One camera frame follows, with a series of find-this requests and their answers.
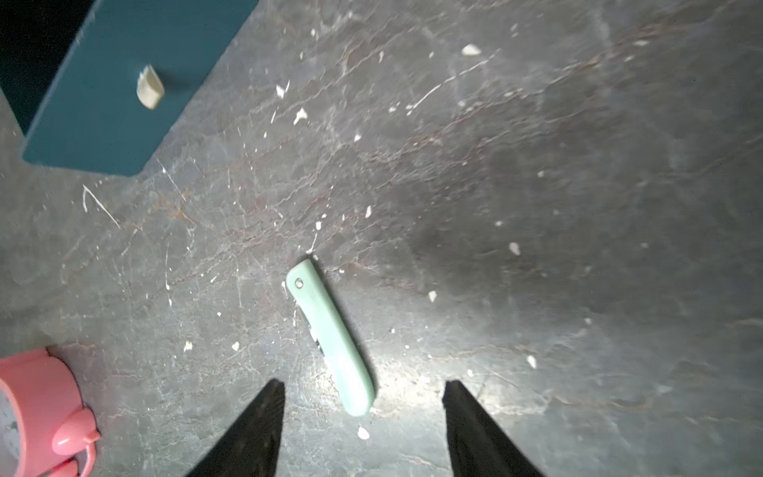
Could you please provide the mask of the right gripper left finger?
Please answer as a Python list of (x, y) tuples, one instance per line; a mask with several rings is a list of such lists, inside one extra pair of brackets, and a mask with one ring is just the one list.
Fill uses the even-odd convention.
[(271, 379), (188, 476), (276, 475), (285, 385)]

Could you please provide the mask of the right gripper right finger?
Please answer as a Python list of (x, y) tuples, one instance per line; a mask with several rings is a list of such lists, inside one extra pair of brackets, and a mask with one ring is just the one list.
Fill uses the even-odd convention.
[(442, 402), (454, 476), (542, 477), (461, 381), (446, 383)]

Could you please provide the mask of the teal bottom drawer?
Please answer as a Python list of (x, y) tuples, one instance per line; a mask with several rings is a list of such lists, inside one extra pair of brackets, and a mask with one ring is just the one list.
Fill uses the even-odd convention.
[(5, 1), (1, 89), (30, 164), (138, 174), (252, 1)]

